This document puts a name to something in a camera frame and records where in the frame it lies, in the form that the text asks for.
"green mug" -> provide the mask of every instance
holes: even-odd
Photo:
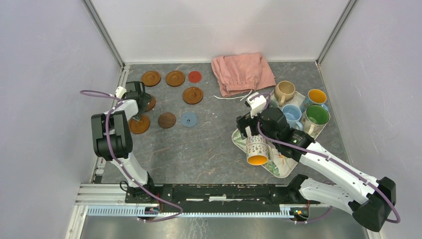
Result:
[[[302,117],[303,129],[312,137],[316,137],[328,123],[330,115],[319,105],[309,106]]]

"blue coaster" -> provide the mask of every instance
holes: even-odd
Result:
[[[194,127],[197,124],[197,116],[194,112],[186,112],[182,114],[182,125],[186,127]]]

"red coaster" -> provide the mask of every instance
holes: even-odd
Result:
[[[202,79],[202,75],[199,71],[192,71],[188,75],[188,79],[192,83],[198,83]]]

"marble-patterned surface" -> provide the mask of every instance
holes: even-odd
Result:
[[[314,62],[272,62],[270,67],[276,82],[291,81],[296,90],[306,94],[310,89],[325,91],[322,79]],[[274,177],[261,166],[251,166],[246,162],[243,151],[231,142],[231,134],[236,129],[236,117],[248,112],[244,101],[219,100],[221,97],[217,80],[210,63],[197,64],[149,64],[131,65],[127,81],[137,81],[147,71],[158,71],[161,82],[146,92],[156,98],[153,111],[146,114],[151,120],[147,132],[132,135],[133,152],[143,168],[155,183],[289,183],[297,174],[305,174],[316,180],[324,180],[321,174],[298,164],[289,177]],[[165,82],[167,73],[179,70],[185,73],[186,81],[179,87],[170,87]],[[187,79],[191,71],[201,72],[199,83]],[[190,86],[203,90],[204,99],[197,105],[188,105],[182,99],[182,92]],[[262,91],[272,91],[269,87]],[[158,125],[158,117],[172,112],[177,117],[176,124],[169,129]],[[180,123],[184,112],[194,112],[198,124],[185,127]],[[332,117],[318,141],[330,152],[346,160],[335,119]],[[119,170],[107,163],[102,183],[118,183],[124,180]]]

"robotic arm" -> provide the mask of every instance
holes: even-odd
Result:
[[[391,210],[395,210],[394,181],[387,177],[378,180],[348,165],[307,133],[290,128],[282,111],[279,108],[266,109],[265,102],[266,99],[258,93],[250,96],[246,104],[252,108],[251,112],[236,119],[237,128],[243,137],[262,135],[282,155],[315,169],[336,183],[327,185],[307,178],[299,189],[305,199],[342,209],[359,224],[375,232],[385,221],[391,221],[387,217]]]

